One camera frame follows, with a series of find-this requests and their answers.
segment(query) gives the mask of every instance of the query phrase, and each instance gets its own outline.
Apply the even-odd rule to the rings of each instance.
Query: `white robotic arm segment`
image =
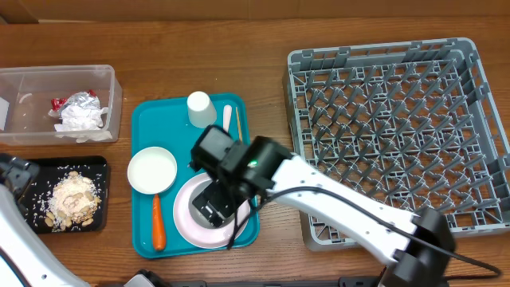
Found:
[[[11,191],[0,184],[0,246],[3,259],[29,286],[89,287],[51,254],[26,224]]]
[[[315,170],[298,155],[284,160],[272,177],[272,181],[275,185],[272,190],[268,190],[269,195],[293,187],[321,187],[342,195],[358,206],[363,206],[373,215],[409,234],[416,230],[416,226],[411,222],[415,214],[376,202],[345,187]],[[389,232],[365,214],[328,195],[303,191],[283,195],[275,201],[301,210],[335,227],[355,239],[380,262],[387,265],[396,262],[393,258],[395,250],[405,250],[409,245],[409,239]]]

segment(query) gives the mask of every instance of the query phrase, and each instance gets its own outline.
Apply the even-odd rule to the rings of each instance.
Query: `teal tray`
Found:
[[[246,118],[245,103],[240,97],[232,93],[223,93],[210,96],[217,111],[216,124],[223,125],[223,107],[232,106],[229,133],[234,139],[239,138],[235,109],[239,109],[243,142],[249,143],[248,120]],[[167,247],[156,251],[152,247],[152,195],[143,195],[132,189],[132,225],[133,246],[138,254],[145,258],[164,258],[185,254],[196,254],[218,249],[202,249],[191,245],[177,231],[174,224],[173,207],[175,196],[179,189],[192,177],[203,173],[194,172],[188,167],[191,161],[190,150],[203,129],[194,127],[188,120],[186,98],[169,100],[153,100],[136,107],[131,118],[131,153],[132,155],[146,147],[164,147],[170,151],[177,160],[177,177],[168,191],[160,194],[161,210],[165,232],[167,234]],[[260,231],[260,221],[253,216],[246,225],[243,233],[236,239],[234,247],[250,245]]]

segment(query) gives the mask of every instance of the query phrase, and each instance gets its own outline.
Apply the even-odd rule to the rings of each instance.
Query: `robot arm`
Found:
[[[307,191],[307,187],[320,187],[340,195],[407,234],[453,251],[455,244],[448,223],[435,210],[426,209],[417,215],[383,205],[322,175],[300,156],[292,155],[271,139],[259,136],[248,147],[233,141],[220,127],[209,126],[202,133],[191,150],[191,158],[192,168],[196,171],[204,168],[212,179],[218,179],[226,187],[215,188],[216,194],[204,192],[194,201],[195,207],[210,218],[211,223],[233,213],[233,209],[225,208],[231,206],[232,201],[238,205],[256,195],[264,199],[283,193],[276,202],[302,210],[335,227],[386,264],[379,286],[436,287],[443,283],[449,256],[388,230],[343,201]],[[286,193],[288,189],[299,191]]]
[[[37,165],[0,155],[0,257],[6,263],[0,280],[15,275],[23,286],[90,286],[53,256],[20,213],[26,210],[20,199],[37,173]]]

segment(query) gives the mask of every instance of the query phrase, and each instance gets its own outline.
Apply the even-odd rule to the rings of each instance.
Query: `orange carrot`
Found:
[[[152,199],[152,245],[155,250],[164,250],[167,245],[163,216],[161,215],[161,203],[159,196],[154,195]]]

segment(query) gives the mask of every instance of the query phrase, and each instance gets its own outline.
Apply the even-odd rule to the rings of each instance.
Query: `gray dish rack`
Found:
[[[456,236],[509,230],[508,140],[477,48],[467,38],[288,55],[295,152],[389,206],[445,213]],[[356,246],[301,213],[311,250]]]

